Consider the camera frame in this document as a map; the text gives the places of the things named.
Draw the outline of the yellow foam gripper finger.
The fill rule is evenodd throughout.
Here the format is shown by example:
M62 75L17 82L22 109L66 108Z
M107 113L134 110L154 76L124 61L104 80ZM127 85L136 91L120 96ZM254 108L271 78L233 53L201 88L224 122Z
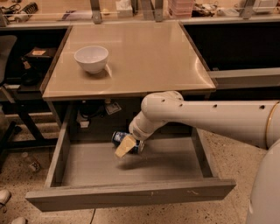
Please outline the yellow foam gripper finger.
M137 144L137 140L132 135L127 135L116 148L115 155L119 158L124 157Z

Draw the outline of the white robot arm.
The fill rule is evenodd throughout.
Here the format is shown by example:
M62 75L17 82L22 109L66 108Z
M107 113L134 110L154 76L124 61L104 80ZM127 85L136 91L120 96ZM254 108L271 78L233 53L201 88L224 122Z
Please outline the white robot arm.
M280 224L280 104L278 101L185 101L176 91L146 95L129 134L115 154L121 158L167 123L183 123L267 151L252 187L246 224Z

